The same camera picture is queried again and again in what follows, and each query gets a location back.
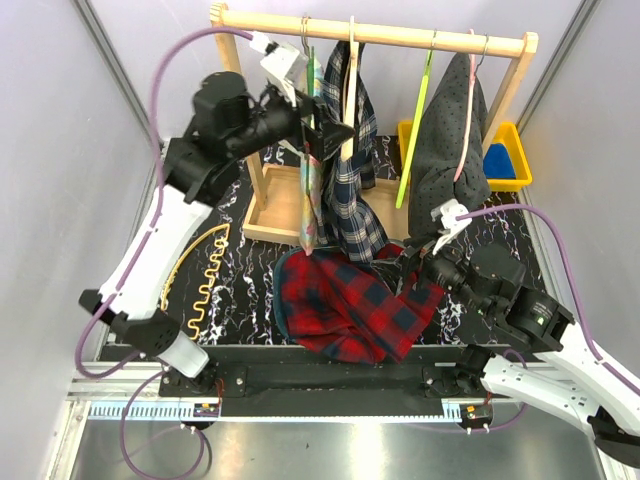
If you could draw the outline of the navy plaid skirt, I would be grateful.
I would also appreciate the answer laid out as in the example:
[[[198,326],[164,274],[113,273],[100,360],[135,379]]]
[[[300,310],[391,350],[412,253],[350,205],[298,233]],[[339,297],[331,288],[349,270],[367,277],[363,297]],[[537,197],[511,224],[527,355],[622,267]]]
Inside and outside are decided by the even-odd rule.
[[[329,55],[320,83],[320,97],[331,117],[340,123],[344,123],[346,93],[343,86],[349,64],[350,45],[346,41],[338,41]],[[376,185],[372,149],[377,135],[377,120],[359,73],[360,66],[357,72],[354,153],[342,161],[337,152],[324,162],[323,225],[319,228],[319,241],[339,245],[353,263],[367,264],[388,243],[388,236],[371,206],[362,198],[363,190]]]

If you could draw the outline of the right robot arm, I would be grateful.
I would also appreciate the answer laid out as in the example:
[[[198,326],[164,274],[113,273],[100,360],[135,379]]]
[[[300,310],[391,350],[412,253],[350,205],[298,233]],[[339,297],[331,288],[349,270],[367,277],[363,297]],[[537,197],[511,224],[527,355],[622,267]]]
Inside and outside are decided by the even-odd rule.
[[[466,258],[457,249],[429,242],[409,246],[394,261],[396,286],[439,286],[505,334],[509,346],[532,354],[571,382],[554,380],[470,344],[436,380],[440,397],[482,390],[511,397],[581,430],[596,447],[632,468],[639,466],[639,400],[603,360],[596,360],[572,313],[524,282],[525,266],[500,245]]]

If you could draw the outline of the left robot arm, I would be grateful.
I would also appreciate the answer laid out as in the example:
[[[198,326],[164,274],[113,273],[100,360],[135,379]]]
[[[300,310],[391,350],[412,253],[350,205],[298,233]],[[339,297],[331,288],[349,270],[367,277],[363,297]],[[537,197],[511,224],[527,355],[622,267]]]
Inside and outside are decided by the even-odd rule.
[[[253,102],[244,77],[217,72],[193,96],[185,133],[159,153],[160,183],[145,223],[108,280],[82,292],[79,304],[139,352],[181,374],[196,396],[215,386],[208,354],[158,305],[188,240],[239,177],[246,157],[281,141],[317,159],[335,154],[354,129],[333,117],[325,102],[267,84],[264,104]]]

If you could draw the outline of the wooden hanger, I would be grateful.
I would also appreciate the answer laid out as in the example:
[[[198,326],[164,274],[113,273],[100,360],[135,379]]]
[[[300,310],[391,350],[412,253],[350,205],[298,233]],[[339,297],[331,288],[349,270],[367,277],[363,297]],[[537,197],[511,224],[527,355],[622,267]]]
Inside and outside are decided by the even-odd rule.
[[[351,16],[349,21],[349,66],[346,75],[347,83],[344,87],[346,99],[343,109],[343,123],[352,128],[354,128],[356,116],[358,56],[359,43],[355,41],[355,18]],[[341,162],[346,162],[352,157],[355,137],[355,133],[353,133],[352,137],[341,146]]]

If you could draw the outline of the floral pastel skirt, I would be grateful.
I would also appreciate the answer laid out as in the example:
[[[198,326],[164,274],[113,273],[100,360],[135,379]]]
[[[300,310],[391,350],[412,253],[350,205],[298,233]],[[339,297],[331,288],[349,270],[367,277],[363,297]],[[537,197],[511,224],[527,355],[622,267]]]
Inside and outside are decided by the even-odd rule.
[[[320,244],[322,230],[322,164],[311,154],[304,154],[300,165],[301,227],[299,242],[310,256]]]

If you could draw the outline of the red plaid skirt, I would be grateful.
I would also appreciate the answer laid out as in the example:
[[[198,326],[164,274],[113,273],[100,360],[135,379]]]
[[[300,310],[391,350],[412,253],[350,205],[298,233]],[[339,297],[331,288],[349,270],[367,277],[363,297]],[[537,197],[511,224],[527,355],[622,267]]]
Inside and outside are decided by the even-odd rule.
[[[444,290],[415,289],[417,275],[398,295],[368,266],[336,249],[307,255],[294,249],[274,268],[273,312],[281,334],[330,359],[376,364],[402,361],[429,326]]]

